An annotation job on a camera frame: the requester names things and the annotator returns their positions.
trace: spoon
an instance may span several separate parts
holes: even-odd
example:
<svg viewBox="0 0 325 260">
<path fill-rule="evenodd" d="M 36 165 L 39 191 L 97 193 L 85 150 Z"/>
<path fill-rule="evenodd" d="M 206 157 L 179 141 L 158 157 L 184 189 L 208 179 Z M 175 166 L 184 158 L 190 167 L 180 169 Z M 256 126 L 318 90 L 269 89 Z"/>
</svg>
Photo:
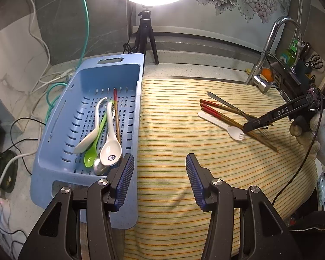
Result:
<svg viewBox="0 0 325 260">
<path fill-rule="evenodd" d="M 115 111 L 112 110 L 112 122 L 114 120 L 114 115 L 115 115 Z M 107 139 L 108 139 L 108 128 L 107 128 L 107 132 L 106 132 L 106 140 Z M 98 156 L 96 157 L 96 159 L 94 161 L 94 172 L 95 172 L 95 175 L 98 175 L 98 176 L 103 175 L 107 171 L 108 168 L 109 168 L 109 166 L 104 166 L 101 163 L 100 154 L 98 154 Z"/>
<path fill-rule="evenodd" d="M 90 149 L 87 150 L 86 154 L 84 155 L 84 165 L 88 168 L 93 166 L 95 158 L 97 156 L 96 145 L 97 145 L 97 142 L 101 136 L 102 129 L 105 126 L 106 120 L 107 120 L 107 113 L 104 115 L 104 118 L 102 118 L 102 120 L 101 120 L 99 132 L 98 132 L 98 135 L 97 135 L 95 141 L 93 142 L 93 145 L 91 146 Z"/>
<path fill-rule="evenodd" d="M 107 104 L 107 117 L 112 117 L 112 102 Z M 122 157 L 122 146 L 114 132 L 113 122 L 108 122 L 108 139 L 101 149 L 100 160 L 104 166 L 115 165 Z"/>
<path fill-rule="evenodd" d="M 90 144 L 96 139 L 96 136 L 99 133 L 99 107 L 101 105 L 101 103 L 107 100 L 107 97 L 102 98 L 101 100 L 99 100 L 98 104 L 96 105 L 95 108 L 95 123 L 94 123 L 94 130 L 91 131 L 73 150 L 74 154 L 79 154 L 79 153 L 83 153 L 85 152 L 85 150 L 90 146 Z"/>
</svg>

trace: dish soap bottle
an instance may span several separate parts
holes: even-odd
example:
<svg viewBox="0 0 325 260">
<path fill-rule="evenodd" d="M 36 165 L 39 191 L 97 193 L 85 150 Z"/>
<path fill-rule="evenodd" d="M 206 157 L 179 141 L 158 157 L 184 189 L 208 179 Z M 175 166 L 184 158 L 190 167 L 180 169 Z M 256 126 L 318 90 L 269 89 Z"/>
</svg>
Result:
<svg viewBox="0 0 325 260">
<path fill-rule="evenodd" d="M 294 40 L 292 45 L 288 50 L 284 50 L 282 55 L 280 56 L 280 60 L 284 62 L 288 67 L 291 67 L 294 64 L 295 56 L 297 50 L 297 40 Z"/>
</svg>

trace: faucet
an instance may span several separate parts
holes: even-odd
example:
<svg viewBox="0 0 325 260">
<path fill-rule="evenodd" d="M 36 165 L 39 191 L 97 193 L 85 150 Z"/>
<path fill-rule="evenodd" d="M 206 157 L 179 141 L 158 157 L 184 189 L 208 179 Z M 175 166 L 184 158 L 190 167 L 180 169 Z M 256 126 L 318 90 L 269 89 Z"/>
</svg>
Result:
<svg viewBox="0 0 325 260">
<path fill-rule="evenodd" d="M 268 83 L 266 80 L 264 80 L 260 76 L 260 74 L 261 74 L 262 66 L 264 65 L 264 62 L 266 59 L 265 53 L 270 51 L 270 49 L 273 45 L 273 42 L 276 38 L 276 35 L 278 33 L 278 29 L 281 27 L 282 24 L 284 24 L 286 22 L 292 22 L 295 25 L 295 27 L 297 28 L 297 31 L 299 32 L 299 40 L 302 41 L 302 32 L 301 32 L 300 26 L 291 17 L 282 16 L 275 21 L 275 23 L 272 26 L 269 38 L 267 39 L 264 49 L 262 50 L 261 56 L 260 56 L 259 60 L 257 61 L 257 63 L 253 66 L 252 71 L 250 72 L 250 75 L 248 76 L 248 78 L 245 82 L 246 85 L 257 86 L 263 94 L 266 93 L 270 88 L 278 88 L 274 82 Z M 300 54 L 301 54 L 301 49 L 298 46 L 297 53 L 296 53 L 296 59 L 295 59 L 295 62 L 291 68 L 292 71 L 294 71 L 297 61 L 300 58 Z"/>
</svg>

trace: yellow striped towel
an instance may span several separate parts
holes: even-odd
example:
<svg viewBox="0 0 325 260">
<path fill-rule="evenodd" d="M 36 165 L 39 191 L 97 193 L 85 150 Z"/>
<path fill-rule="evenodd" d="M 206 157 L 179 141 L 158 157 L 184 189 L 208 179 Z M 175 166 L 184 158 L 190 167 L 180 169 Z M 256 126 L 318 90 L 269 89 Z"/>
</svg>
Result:
<svg viewBox="0 0 325 260">
<path fill-rule="evenodd" d="M 284 103 L 271 89 L 200 80 L 142 81 L 138 148 L 138 220 L 125 232 L 124 258 L 201 258 L 210 213 L 196 205 L 185 169 L 188 153 L 214 177 L 233 187 L 259 186 L 270 201 L 296 172 L 302 147 L 289 133 L 290 122 L 281 119 L 261 130 L 279 153 L 246 136 L 232 140 L 226 131 L 198 117 L 199 99 L 214 101 L 210 91 L 246 113 L 260 115 Z M 239 115 L 221 111 L 244 124 Z M 314 161 L 308 159 L 299 175 L 281 194 L 275 208 L 282 218 L 306 200 L 316 185 Z M 233 252 L 239 248 L 239 213 L 235 211 Z"/>
</svg>

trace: gloved hand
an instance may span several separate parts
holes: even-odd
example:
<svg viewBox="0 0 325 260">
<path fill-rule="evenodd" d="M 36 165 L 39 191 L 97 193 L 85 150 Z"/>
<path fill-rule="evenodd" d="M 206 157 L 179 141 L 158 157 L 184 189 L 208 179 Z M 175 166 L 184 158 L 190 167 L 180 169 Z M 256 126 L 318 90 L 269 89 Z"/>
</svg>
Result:
<svg viewBox="0 0 325 260">
<path fill-rule="evenodd" d="M 313 132 L 315 132 L 318 125 L 319 116 L 320 112 L 314 115 L 309 123 L 309 127 Z M 297 142 L 302 145 L 305 152 L 307 152 L 314 134 L 312 132 L 302 133 L 301 127 L 295 125 L 294 123 L 290 125 L 290 134 L 296 137 Z M 323 110 L 319 132 L 309 155 L 312 159 L 319 159 L 319 161 L 325 166 L 325 109 Z"/>
</svg>

